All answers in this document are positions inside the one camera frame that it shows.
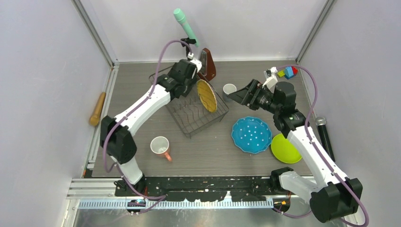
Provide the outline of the woven bamboo plate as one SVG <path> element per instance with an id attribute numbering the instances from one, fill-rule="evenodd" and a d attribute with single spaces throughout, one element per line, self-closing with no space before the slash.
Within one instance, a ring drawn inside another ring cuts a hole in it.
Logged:
<path id="1" fill-rule="evenodd" d="M 203 79 L 199 79 L 196 86 L 198 96 L 204 108 L 211 113 L 216 112 L 218 106 L 217 99 L 210 84 Z"/>

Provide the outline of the blue polka dot plate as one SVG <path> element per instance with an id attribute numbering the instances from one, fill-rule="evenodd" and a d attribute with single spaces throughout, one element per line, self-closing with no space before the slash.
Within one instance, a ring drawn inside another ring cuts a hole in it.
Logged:
<path id="1" fill-rule="evenodd" d="M 270 147 L 272 131 L 260 118 L 247 116 L 233 124 L 231 138 L 235 146 L 243 152 L 258 154 Z"/>

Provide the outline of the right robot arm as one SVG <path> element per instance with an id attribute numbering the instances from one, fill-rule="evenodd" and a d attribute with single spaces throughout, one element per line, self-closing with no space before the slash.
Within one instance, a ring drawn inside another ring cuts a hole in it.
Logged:
<path id="1" fill-rule="evenodd" d="M 296 109 L 296 92 L 289 82 L 278 82 L 273 91 L 253 79 L 246 87 L 228 95 L 249 109 L 273 114 L 275 127 L 297 149 L 314 176 L 307 180 L 289 167 L 271 172 L 270 189 L 276 194 L 290 191 L 309 204 L 322 223 L 343 218 L 362 209 L 362 183 L 350 179 L 324 151 L 308 119 Z"/>

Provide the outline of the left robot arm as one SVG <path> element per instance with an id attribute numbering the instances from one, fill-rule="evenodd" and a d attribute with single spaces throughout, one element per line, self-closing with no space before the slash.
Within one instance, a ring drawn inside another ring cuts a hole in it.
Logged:
<path id="1" fill-rule="evenodd" d="M 144 174 L 135 159 L 137 146 L 133 139 L 136 132 L 157 110 L 175 98 L 186 97 L 197 82 L 202 68 L 200 60 L 181 59 L 167 74 L 157 76 L 155 84 L 133 105 L 115 117 L 101 120 L 100 147 L 128 180 L 127 190 L 134 196 L 145 190 Z"/>

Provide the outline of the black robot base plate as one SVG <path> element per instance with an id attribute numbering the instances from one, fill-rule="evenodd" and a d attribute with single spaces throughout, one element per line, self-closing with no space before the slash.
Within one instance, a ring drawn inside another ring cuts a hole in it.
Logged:
<path id="1" fill-rule="evenodd" d="M 230 195 L 232 201 L 261 201 L 265 196 L 294 196 L 289 191 L 274 189 L 269 177 L 264 176 L 181 176 L 181 177 L 143 177 L 137 185 L 130 188 L 125 180 L 114 182 L 115 196 L 128 197 L 141 193 L 151 200 L 181 202 L 222 201 Z"/>

